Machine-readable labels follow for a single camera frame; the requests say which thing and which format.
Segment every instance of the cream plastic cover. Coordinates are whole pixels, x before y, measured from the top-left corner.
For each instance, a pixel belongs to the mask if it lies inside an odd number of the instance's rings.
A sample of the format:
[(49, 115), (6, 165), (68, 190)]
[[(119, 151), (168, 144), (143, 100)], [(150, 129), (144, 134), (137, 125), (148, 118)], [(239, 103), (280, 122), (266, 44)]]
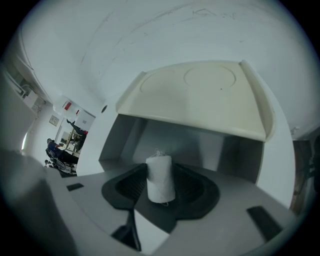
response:
[(188, 62), (142, 72), (116, 110), (263, 142), (275, 126), (272, 106), (244, 60)]

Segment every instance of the red label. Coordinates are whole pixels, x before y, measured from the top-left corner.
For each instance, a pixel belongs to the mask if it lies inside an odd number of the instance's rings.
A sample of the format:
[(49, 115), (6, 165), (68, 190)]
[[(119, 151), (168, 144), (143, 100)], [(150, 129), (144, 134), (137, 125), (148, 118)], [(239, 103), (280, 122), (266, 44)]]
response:
[(71, 102), (68, 102), (68, 104), (64, 107), (64, 109), (68, 110), (70, 108), (71, 104), (72, 104)]

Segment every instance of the black rectangular strip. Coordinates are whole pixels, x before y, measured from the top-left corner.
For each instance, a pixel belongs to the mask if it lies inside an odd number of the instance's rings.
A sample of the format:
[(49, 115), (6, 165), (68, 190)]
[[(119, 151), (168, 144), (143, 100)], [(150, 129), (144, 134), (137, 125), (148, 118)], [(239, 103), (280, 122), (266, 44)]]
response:
[(77, 189), (80, 189), (80, 188), (82, 188), (82, 187), (84, 187), (84, 185), (82, 185), (81, 183), (75, 183), (75, 184), (66, 186), (66, 188), (67, 188), (69, 191), (77, 190)]
[(282, 228), (262, 206), (255, 206), (246, 211), (260, 230), (266, 242), (281, 232)]

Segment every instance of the black hole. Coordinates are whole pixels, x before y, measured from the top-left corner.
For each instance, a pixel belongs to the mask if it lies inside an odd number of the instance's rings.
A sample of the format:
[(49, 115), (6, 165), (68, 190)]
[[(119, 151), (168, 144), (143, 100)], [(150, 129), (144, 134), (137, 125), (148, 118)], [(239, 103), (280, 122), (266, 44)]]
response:
[(101, 113), (105, 112), (105, 110), (106, 110), (107, 107), (108, 107), (108, 105), (105, 105), (105, 106), (103, 107), (103, 109), (101, 110)]

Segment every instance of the scratched wall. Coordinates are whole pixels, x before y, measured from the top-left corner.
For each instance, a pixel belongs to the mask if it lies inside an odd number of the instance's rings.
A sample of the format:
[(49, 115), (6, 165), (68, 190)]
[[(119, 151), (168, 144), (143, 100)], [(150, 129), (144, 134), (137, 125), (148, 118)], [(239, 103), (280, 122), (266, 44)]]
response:
[(52, 99), (93, 114), (141, 71), (245, 59), (268, 83), (298, 138), (320, 126), (320, 77), (291, 15), (262, 0), (44, 1), (22, 25), (25, 51)]

